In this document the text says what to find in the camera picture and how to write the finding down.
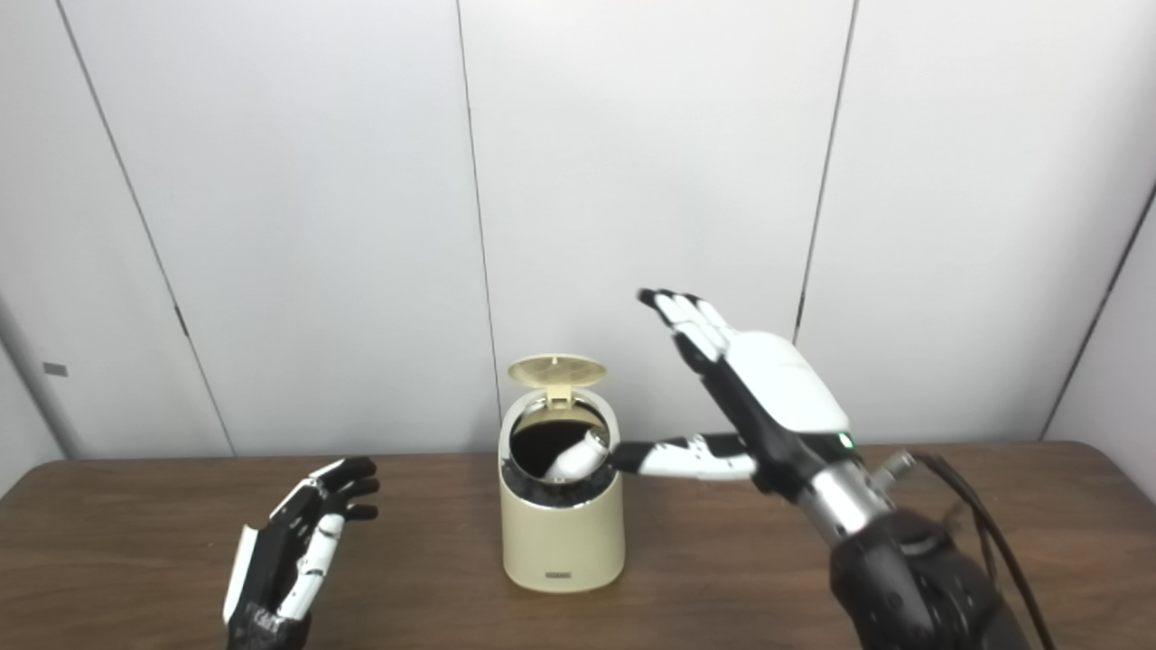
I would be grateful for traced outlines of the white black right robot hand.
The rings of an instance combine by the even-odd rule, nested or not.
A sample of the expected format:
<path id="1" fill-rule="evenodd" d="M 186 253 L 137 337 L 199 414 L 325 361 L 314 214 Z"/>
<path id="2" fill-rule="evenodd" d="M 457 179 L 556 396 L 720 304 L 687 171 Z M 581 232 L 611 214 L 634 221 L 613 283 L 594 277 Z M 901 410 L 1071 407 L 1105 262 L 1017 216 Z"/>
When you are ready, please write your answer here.
<path id="1" fill-rule="evenodd" d="M 732 328 L 692 293 L 640 289 L 639 301 L 659 313 L 680 357 L 735 431 L 620 441 L 612 449 L 612 467 L 636 477 L 750 478 L 759 493 L 796 503 L 831 465 L 810 440 L 849 433 L 849 416 L 833 392 L 788 339 Z"/>

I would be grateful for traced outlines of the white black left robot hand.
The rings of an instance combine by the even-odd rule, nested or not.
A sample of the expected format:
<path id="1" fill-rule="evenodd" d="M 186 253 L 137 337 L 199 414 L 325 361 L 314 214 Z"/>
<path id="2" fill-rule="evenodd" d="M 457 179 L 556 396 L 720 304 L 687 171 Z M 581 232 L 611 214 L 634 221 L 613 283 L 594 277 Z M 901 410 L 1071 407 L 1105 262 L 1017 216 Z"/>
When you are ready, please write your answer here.
<path id="1" fill-rule="evenodd" d="M 347 523 L 377 518 L 375 505 L 356 502 L 379 492 L 377 470 L 368 457 L 331 461 L 302 478 L 264 527 L 243 527 L 222 606 L 232 637 L 272 636 L 310 616 Z"/>

